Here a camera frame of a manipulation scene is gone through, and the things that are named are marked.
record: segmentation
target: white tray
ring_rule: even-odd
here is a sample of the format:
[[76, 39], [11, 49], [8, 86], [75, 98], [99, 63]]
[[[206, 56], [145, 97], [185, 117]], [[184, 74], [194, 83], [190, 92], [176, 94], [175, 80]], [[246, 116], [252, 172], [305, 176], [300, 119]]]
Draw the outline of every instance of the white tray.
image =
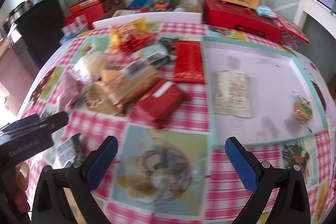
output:
[[[320, 104], [320, 100], [316, 102], [317, 93], [308, 86], [307, 79], [298, 68], [294, 56], [250, 42], [235, 42], [224, 38], [222, 41], [203, 42], [210, 115], [213, 131], [215, 131], [212, 142], [215, 141], [221, 146], [225, 144], [227, 138], [235, 136], [242, 144], [252, 145], [309, 136], [308, 129], [293, 115], [296, 100], [294, 94], [300, 94], [311, 102], [313, 118], [308, 122], [308, 126], [313, 133], [324, 129], [317, 105]], [[241, 71], [248, 75], [248, 96], [252, 118], [220, 115], [213, 112], [218, 70]]]

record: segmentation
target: black device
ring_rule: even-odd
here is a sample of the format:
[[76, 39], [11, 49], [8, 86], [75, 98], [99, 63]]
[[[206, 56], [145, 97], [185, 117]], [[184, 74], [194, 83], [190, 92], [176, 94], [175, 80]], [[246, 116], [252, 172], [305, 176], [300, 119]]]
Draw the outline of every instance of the black device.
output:
[[307, 188], [298, 165], [280, 169], [260, 162], [235, 137], [226, 140], [225, 152], [244, 187], [253, 192], [232, 224], [257, 223], [274, 188], [279, 192], [266, 224], [310, 224]]

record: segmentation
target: food package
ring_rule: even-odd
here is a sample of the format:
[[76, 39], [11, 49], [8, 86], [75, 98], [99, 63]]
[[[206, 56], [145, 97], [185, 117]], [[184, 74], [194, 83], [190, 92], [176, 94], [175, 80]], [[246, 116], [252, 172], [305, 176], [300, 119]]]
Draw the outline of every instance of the food package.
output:
[[134, 59], [141, 57], [146, 58], [148, 62], [157, 69], [171, 61], [169, 51], [164, 45], [160, 43], [155, 43], [153, 45], [144, 47], [139, 51], [134, 52], [132, 57]]
[[294, 104], [294, 116], [306, 126], [308, 131], [312, 134], [307, 122], [313, 118], [313, 111], [310, 102], [302, 96], [295, 94], [296, 102]]
[[123, 116], [123, 113], [118, 112], [117, 107], [109, 100], [108, 93], [99, 84], [99, 81], [95, 82], [84, 95], [84, 103], [87, 109], [107, 115]]
[[205, 83], [200, 43], [177, 41], [174, 82]]
[[247, 75], [238, 71], [218, 71], [214, 110], [218, 114], [250, 118]]
[[110, 26], [110, 45], [108, 48], [109, 52], [114, 51], [117, 48], [120, 48], [124, 46], [124, 49], [128, 51], [127, 44], [129, 44], [129, 41], [132, 41], [132, 36], [135, 36], [136, 38], [140, 39], [149, 39], [150, 37], [144, 36], [144, 35], [150, 35], [147, 33], [148, 30], [148, 24], [145, 22], [146, 18], [142, 17], [137, 20], [134, 20], [126, 25], [123, 25], [121, 27], [115, 27]]
[[134, 106], [134, 109], [153, 127], [162, 129], [166, 120], [190, 96], [172, 81], [160, 80]]
[[160, 79], [159, 72], [147, 60], [140, 59], [119, 71], [109, 81], [99, 83], [99, 86], [121, 111], [125, 104], [141, 96]]
[[119, 72], [119, 70], [114, 70], [114, 69], [103, 69], [101, 70], [101, 80], [102, 82], [106, 82], [113, 78], [114, 75], [116, 75]]
[[57, 148], [57, 157], [62, 168], [70, 167], [75, 161], [86, 158], [81, 145], [81, 134], [77, 133]]
[[100, 79], [101, 70], [108, 68], [105, 55], [93, 52], [83, 56], [73, 67], [71, 72], [77, 75], [76, 80], [83, 84], [93, 83]]
[[57, 112], [64, 111], [67, 107], [76, 102], [81, 95], [78, 82], [71, 71], [61, 76], [58, 90], [60, 95], [56, 99]]

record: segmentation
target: red packet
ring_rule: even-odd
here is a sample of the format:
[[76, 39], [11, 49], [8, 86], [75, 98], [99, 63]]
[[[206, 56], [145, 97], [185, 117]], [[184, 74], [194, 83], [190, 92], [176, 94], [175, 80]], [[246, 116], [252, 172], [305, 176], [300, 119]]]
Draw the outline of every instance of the red packet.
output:
[[162, 129], [166, 120], [190, 96], [172, 81], [160, 80], [134, 106], [137, 113], [153, 127]]
[[175, 82], [205, 83], [200, 43], [177, 41], [174, 78]]

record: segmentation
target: plastic bag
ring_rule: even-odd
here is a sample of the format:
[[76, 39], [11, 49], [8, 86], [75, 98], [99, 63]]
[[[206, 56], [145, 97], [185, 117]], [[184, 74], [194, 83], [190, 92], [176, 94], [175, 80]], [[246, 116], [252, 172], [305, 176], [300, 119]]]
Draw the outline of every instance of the plastic bag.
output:
[[108, 68], [105, 55], [101, 52], [93, 52], [83, 56], [73, 67], [71, 73], [75, 80], [84, 85], [91, 85], [101, 77], [101, 71]]

